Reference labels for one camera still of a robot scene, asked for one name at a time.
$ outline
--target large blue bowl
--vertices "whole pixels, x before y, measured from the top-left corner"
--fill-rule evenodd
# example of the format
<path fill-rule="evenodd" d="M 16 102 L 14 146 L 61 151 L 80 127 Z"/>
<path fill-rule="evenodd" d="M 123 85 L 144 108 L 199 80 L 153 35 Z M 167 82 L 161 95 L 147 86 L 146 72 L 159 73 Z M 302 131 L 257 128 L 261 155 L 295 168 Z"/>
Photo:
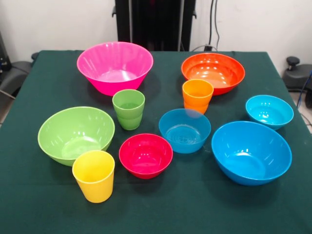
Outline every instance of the large blue bowl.
<path fill-rule="evenodd" d="M 283 175 L 292 163 L 286 140 L 259 123 L 237 121 L 213 135 L 212 150 L 220 169 L 242 185 L 262 185 Z"/>
<path fill-rule="evenodd" d="M 284 100 L 258 95 L 246 102 L 246 111 L 252 120 L 277 130 L 293 119 L 293 109 Z"/>
<path fill-rule="evenodd" d="M 207 117 L 190 109 L 176 109 L 165 113 L 158 126 L 173 151 L 181 154 L 199 150 L 211 131 Z"/>

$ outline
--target small blue bowl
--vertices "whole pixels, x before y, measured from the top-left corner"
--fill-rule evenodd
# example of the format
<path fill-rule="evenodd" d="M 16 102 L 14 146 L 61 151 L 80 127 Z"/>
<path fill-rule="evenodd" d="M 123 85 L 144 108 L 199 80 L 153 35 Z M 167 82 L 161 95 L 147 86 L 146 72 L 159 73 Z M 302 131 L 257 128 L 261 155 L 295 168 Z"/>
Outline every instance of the small blue bowl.
<path fill-rule="evenodd" d="M 259 123 L 237 121 L 213 135 L 212 150 L 220 169 L 242 185 L 262 185 L 283 175 L 292 163 L 286 140 Z"/>
<path fill-rule="evenodd" d="M 252 120 L 277 130 L 293 119 L 293 109 L 284 100 L 258 95 L 246 102 L 246 111 Z"/>
<path fill-rule="evenodd" d="M 190 109 L 176 109 L 165 113 L 158 126 L 173 151 L 181 154 L 199 150 L 211 131 L 207 117 Z"/>

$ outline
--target green tablecloth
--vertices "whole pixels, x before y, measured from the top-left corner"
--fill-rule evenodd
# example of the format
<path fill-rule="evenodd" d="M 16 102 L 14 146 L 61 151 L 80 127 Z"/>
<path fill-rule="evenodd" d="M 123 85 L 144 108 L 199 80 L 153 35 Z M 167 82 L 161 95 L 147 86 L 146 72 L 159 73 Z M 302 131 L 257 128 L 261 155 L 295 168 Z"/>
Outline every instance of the green tablecloth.
<path fill-rule="evenodd" d="M 312 233 L 312 138 L 266 53 L 225 53 L 246 69 L 244 81 L 213 97 L 206 116 L 212 132 L 191 155 L 174 154 L 169 168 L 151 180 L 129 174 L 118 149 L 138 133 L 159 134 L 158 121 L 183 107 L 181 63 L 191 52 L 153 52 L 154 66 L 139 90 L 146 96 L 140 127 L 119 126 L 111 97 L 100 94 L 79 73 L 80 51 L 43 51 L 0 128 L 0 233 L 2 234 L 307 234 Z M 278 132 L 289 143 L 293 161 L 276 181 L 258 187 L 231 182 L 218 168 L 211 137 L 222 124 L 248 119 L 245 102 L 258 94 L 291 104 L 293 121 Z M 37 144 L 42 123 L 73 106 L 108 112 L 116 132 L 108 149 L 115 160 L 109 200 L 85 200 L 71 168 L 45 155 Z"/>

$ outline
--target cup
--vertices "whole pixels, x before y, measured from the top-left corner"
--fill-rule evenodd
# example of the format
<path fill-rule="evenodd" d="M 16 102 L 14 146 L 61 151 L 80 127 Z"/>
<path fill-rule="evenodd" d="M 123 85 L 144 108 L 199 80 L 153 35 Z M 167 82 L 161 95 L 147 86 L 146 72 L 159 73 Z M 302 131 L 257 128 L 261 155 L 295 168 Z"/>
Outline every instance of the cup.
<path fill-rule="evenodd" d="M 203 79 L 190 79 L 183 84 L 182 92 L 184 108 L 204 114 L 213 96 L 214 87 Z"/>
<path fill-rule="evenodd" d="M 144 103 L 144 94 L 134 89 L 125 89 L 113 96 L 114 110 L 123 129 L 134 130 L 139 127 Z"/>
<path fill-rule="evenodd" d="M 104 151 L 88 151 L 73 164 L 73 175 L 85 198 L 93 203 L 106 201 L 113 192 L 115 161 Z"/>

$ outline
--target floor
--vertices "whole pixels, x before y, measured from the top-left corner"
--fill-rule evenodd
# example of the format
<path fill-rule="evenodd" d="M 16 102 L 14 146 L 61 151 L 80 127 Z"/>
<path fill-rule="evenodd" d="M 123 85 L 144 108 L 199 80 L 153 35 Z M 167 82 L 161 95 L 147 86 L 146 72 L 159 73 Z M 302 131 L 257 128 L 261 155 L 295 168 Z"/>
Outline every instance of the floor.
<path fill-rule="evenodd" d="M 290 95 L 292 96 L 293 101 L 297 104 L 299 93 L 290 93 Z M 299 107 L 299 112 L 307 118 L 305 119 L 303 117 L 304 122 L 306 124 L 309 124 L 308 121 L 312 123 L 312 109 L 308 109 L 306 107 L 304 99 L 305 99 L 305 94 L 302 95 L 302 102 L 301 102 L 301 106 Z M 12 105 L 13 105 L 13 100 L 8 99 L 6 100 L 6 103 L 0 108 L 0 127 L 1 127 L 1 124 L 5 121 L 5 118 L 8 112 L 10 111 Z M 307 128 L 312 133 L 312 126 L 307 125 Z"/>

